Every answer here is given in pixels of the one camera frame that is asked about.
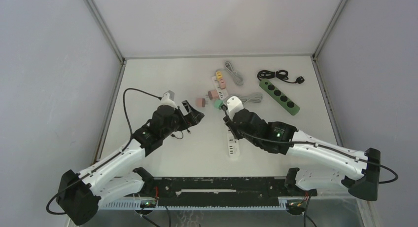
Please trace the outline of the white power strip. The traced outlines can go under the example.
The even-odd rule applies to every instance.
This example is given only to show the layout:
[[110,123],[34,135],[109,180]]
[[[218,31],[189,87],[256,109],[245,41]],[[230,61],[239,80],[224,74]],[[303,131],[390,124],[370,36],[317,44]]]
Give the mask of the white power strip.
[[240,156],[240,147],[238,140],[235,139],[230,129],[227,130],[227,149],[228,156],[232,160],[236,160]]
[[225,89],[220,89],[220,88],[219,88],[218,80],[216,79],[216,77],[215,77],[215,76],[213,76],[213,77],[211,78],[211,81],[212,81],[212,83],[213,83],[213,85],[214,85],[214,87],[215,87],[215,90],[217,91],[217,93],[218,93],[218,95],[219,95],[219,99],[220,99],[220,100],[225,100],[225,99],[229,96],[229,94],[228,94],[228,92],[227,92],[226,88],[225,88]]

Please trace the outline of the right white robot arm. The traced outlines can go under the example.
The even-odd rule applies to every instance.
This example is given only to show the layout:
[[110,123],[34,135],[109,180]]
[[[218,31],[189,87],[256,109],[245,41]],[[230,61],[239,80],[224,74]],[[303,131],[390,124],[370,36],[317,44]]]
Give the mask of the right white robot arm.
[[376,201],[380,184],[381,152],[375,148],[355,151],[316,139],[284,122],[266,122],[256,113],[241,109],[224,110],[225,125],[237,140],[246,139],[268,153],[311,159],[329,171],[303,171],[290,168],[285,190],[290,195],[335,186],[346,188],[352,196]]

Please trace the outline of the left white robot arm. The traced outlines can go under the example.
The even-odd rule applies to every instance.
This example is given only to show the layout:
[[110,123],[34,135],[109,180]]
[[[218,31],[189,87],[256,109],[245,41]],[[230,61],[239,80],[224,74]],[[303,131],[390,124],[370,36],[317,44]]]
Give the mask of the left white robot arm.
[[204,114],[188,101],[182,102],[183,114],[172,101],[162,103],[143,126],[138,128],[119,149],[96,164],[77,173],[68,170],[61,176],[57,196],[54,198],[64,214],[77,225],[91,220],[100,207],[123,196],[140,193],[150,195],[154,182],[131,171],[122,173],[162,146],[174,132],[195,126]]

